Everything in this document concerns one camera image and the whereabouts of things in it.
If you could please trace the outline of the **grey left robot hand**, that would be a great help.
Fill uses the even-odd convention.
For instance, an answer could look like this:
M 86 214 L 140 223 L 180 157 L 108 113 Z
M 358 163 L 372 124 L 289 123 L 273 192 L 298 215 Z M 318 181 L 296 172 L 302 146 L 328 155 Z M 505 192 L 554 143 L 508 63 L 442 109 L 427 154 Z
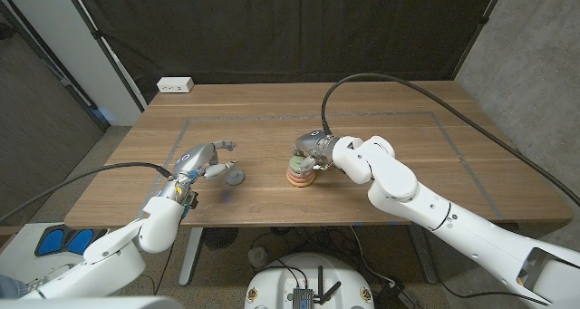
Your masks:
M 218 162 L 218 150 L 232 151 L 236 143 L 230 140 L 219 140 L 199 144 L 188 150 L 176 162 L 171 176 L 175 179 L 187 179 L 193 183 L 198 177 L 216 179 L 236 166 L 236 161 Z

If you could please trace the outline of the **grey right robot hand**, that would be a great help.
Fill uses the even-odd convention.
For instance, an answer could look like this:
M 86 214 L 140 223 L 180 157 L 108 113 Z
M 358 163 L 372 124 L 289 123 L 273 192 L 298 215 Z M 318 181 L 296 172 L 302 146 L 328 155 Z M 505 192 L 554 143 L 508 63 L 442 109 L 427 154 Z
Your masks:
M 307 174 L 313 170 L 327 170 L 333 165 L 334 145 L 339 137 L 324 130 L 313 130 L 297 138 L 292 152 L 302 159 L 293 172 Z

